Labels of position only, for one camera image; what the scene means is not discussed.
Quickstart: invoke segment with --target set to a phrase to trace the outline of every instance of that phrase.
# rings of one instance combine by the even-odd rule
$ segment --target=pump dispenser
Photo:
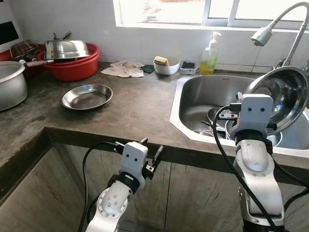
[[[202,54],[201,64],[199,66],[199,72],[203,75],[213,74],[214,67],[216,66],[218,49],[217,45],[217,36],[221,36],[220,33],[214,31],[212,34],[212,40],[209,42],[209,46],[205,48]]]

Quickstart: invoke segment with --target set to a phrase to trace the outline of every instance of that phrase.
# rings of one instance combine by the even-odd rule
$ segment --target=pan handle
[[[66,39],[66,38],[68,38],[70,35],[72,34],[72,32],[67,32],[67,33],[65,33],[61,38],[60,38],[60,40],[64,40],[64,39]]]
[[[40,65],[44,65],[44,64],[51,64],[54,63],[55,61],[53,59],[49,59],[49,60],[39,60],[39,61],[32,61],[32,62],[27,62],[24,63],[24,65],[26,67],[36,67],[36,66],[40,66]]]

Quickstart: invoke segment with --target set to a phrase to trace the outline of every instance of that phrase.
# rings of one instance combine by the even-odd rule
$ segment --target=wooden cabinet
[[[84,198],[52,147],[0,207],[1,232],[76,232]]]
[[[82,160],[87,148],[56,144],[0,206],[1,232],[75,232],[84,205]],[[118,173],[120,155],[93,150],[86,168],[90,201]],[[168,232],[242,231],[232,174],[161,162],[130,202],[125,220]],[[303,187],[279,183],[284,201]],[[286,212],[286,229],[307,231],[309,196]]]
[[[82,179],[82,160],[87,148],[65,145],[66,157]],[[87,160],[89,192],[102,192],[118,172],[120,155],[94,150]],[[303,187],[279,183],[286,201]],[[126,220],[169,232],[242,231],[238,182],[234,175],[176,163],[162,162],[153,180],[147,180],[126,211]],[[286,212],[286,228],[308,229],[309,196],[296,201]]]

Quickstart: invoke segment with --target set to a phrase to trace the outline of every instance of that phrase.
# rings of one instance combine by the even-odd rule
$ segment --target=dish rack
[[[40,52],[40,47],[33,40],[22,41],[10,48],[11,57],[14,61],[21,59],[33,61]]]

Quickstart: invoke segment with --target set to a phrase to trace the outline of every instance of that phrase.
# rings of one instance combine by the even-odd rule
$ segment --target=red plastic basin
[[[98,57],[100,55],[98,46],[87,43],[90,56],[71,62],[60,62],[44,65],[51,74],[60,81],[79,81],[86,79],[98,70]]]

